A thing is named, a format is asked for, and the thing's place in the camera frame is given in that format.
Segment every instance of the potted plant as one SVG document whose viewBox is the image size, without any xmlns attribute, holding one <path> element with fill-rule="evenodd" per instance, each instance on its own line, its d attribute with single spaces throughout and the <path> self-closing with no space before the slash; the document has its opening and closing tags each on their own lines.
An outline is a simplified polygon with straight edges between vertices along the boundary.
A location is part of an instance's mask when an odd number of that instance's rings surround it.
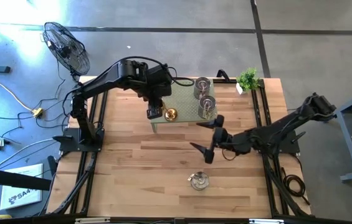
<svg viewBox="0 0 352 224">
<path fill-rule="evenodd" d="M 255 90 L 259 87 L 259 78 L 255 78 L 256 68 L 248 68 L 237 77 L 237 91 L 241 95 L 248 90 Z"/>
</svg>

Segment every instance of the wooden table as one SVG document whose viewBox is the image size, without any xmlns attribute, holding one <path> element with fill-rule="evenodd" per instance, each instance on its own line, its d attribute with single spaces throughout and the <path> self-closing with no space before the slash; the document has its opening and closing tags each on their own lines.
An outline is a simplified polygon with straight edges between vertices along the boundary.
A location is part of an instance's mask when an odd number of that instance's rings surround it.
<svg viewBox="0 0 352 224">
<path fill-rule="evenodd" d="M 81 82 L 92 78 L 81 77 Z M 265 78 L 264 82 L 274 122 L 287 114 L 281 81 Z M 225 116 L 224 127 L 229 133 L 256 127 L 250 93 L 239 96 L 235 85 L 230 84 L 215 84 L 215 92 L 218 112 Z M 260 92 L 257 93 L 262 110 Z M 98 154 L 89 216 L 270 217 L 264 168 L 258 153 L 253 151 L 227 161 L 221 150 L 216 149 L 213 164 L 205 164 L 202 154 L 189 142 L 208 147 L 212 138 L 210 129 L 194 123 L 173 123 L 162 124 L 154 134 L 146 119 L 146 109 L 146 102 L 134 91 L 110 90 L 104 119 L 104 146 Z M 77 127 L 76 120 L 70 119 L 69 126 Z M 59 162 L 48 212 L 57 208 L 74 186 L 79 159 L 79 152 L 71 152 Z M 281 155 L 280 163 L 288 174 L 302 177 L 300 166 L 292 156 Z M 203 191 L 194 190 L 187 181 L 197 171 L 209 175 L 210 185 Z M 274 194 L 281 211 L 278 191 Z M 310 213 L 302 198 L 294 199 Z"/>
</svg>

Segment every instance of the concrete floor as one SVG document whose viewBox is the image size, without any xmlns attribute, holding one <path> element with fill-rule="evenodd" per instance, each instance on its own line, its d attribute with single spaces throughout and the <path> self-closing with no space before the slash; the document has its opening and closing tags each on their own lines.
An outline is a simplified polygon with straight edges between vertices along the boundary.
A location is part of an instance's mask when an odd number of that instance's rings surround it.
<svg viewBox="0 0 352 224">
<path fill-rule="evenodd" d="M 0 23 L 35 24 L 56 21 L 77 27 L 189 27 L 254 29 L 249 0 L 94 0 L 0 2 Z M 352 0 L 304 1 L 257 0 L 263 29 L 352 30 Z M 51 98 L 60 82 L 57 62 L 39 31 L 0 29 L 0 65 L 12 68 L 0 74 L 0 82 L 12 89 L 28 106 Z M 89 75 L 97 75 L 115 60 L 144 55 L 178 69 L 179 76 L 213 77 L 218 69 L 237 76 L 247 67 L 257 67 L 263 77 L 256 34 L 198 34 L 144 32 L 73 32 L 86 45 L 91 62 Z M 352 98 L 352 35 L 264 35 L 271 77 L 281 78 L 289 108 L 296 108 L 316 91 L 336 106 Z M 74 83 L 67 79 L 61 97 Z M 45 102 L 48 107 L 56 101 Z M 25 111 L 0 88 L 0 116 L 15 117 Z M 50 109 L 47 119 L 61 113 Z M 59 124 L 62 118 L 45 125 Z M 60 128 L 42 129 L 34 120 L 22 120 L 24 129 L 8 135 L 21 144 L 6 146 L 0 161 L 32 142 L 60 134 Z M 17 126 L 17 121 L 0 120 L 0 134 Z M 352 172 L 352 161 L 339 124 L 307 123 L 299 128 L 307 134 L 299 144 L 308 197 L 314 215 L 352 220 L 352 182 L 342 184 L 339 176 Z M 33 150 L 20 153 L 15 159 Z M 48 155 L 57 157 L 58 145 L 28 160 L 8 166 L 24 166 Z"/>
</svg>

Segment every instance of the green placemat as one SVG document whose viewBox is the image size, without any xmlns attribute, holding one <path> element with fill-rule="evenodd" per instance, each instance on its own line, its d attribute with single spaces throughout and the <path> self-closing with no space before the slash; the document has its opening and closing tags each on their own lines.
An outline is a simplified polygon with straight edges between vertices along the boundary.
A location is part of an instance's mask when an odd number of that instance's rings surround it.
<svg viewBox="0 0 352 224">
<path fill-rule="evenodd" d="M 211 80 L 211 89 L 209 90 L 209 96 L 214 96 L 213 80 Z M 188 84 L 188 80 L 178 80 L 182 84 Z M 208 121 L 201 118 L 198 115 L 199 100 L 194 97 L 194 85 L 193 86 L 180 86 L 177 83 L 171 85 L 171 96 L 162 97 L 163 102 L 167 109 L 174 108 L 177 110 L 178 117 L 175 121 L 167 121 L 163 116 L 151 120 L 151 123 L 175 123 L 175 122 L 200 122 Z M 214 109 L 211 119 L 214 119 L 217 115 L 217 107 Z"/>
</svg>

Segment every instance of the brass bell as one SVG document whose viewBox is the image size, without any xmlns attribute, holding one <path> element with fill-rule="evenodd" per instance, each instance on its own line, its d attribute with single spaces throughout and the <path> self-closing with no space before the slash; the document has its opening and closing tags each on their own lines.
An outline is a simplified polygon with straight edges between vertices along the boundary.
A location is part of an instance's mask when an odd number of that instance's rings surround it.
<svg viewBox="0 0 352 224">
<path fill-rule="evenodd" d="M 166 110 L 165 114 L 164 114 L 164 118 L 167 121 L 174 121 L 177 118 L 177 111 L 176 109 L 170 108 L 168 110 Z"/>
</svg>

